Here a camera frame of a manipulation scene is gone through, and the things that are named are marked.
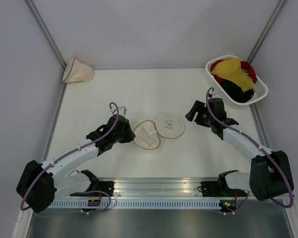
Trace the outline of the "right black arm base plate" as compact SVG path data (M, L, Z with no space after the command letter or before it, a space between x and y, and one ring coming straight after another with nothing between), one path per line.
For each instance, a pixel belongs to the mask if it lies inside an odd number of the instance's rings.
M247 193L240 189L221 188L217 181L202 181L203 197L246 197Z

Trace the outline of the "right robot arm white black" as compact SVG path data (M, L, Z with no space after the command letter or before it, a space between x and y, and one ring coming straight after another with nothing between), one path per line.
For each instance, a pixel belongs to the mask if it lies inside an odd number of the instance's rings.
M210 128L250 162L249 173L231 170L219 174L219 194L228 196L234 190L243 190L251 192L259 201L283 194L293 198L294 182L287 154L282 150L273 151L245 133L236 120L227 117L222 99L195 101L185 118Z

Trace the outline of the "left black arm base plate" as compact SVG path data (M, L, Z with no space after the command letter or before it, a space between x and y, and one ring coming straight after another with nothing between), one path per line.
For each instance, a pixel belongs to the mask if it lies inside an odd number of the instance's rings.
M70 194L72 197L105 197L105 195L102 192L107 193L109 196L113 196L114 192L114 182L113 181L98 181L98 182L92 182L91 185L86 190L87 193L82 192L76 192Z

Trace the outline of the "yellow bra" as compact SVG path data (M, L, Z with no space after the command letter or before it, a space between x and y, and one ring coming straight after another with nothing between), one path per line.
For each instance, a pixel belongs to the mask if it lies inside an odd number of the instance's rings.
M252 89L255 85L252 78L242 70L239 58L224 59L218 62L211 73L236 84L243 92Z

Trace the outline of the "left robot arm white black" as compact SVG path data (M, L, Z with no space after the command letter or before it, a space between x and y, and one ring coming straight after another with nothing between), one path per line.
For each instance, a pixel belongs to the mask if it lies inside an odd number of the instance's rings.
M66 174L79 165L112 149L116 143L130 143L135 139L130 122L124 116L113 115L107 124L89 133L73 150L38 163L28 162L17 184L16 192L22 197L20 209L40 213L59 197L73 193L94 196L98 192L97 177L91 172L80 172L74 178Z

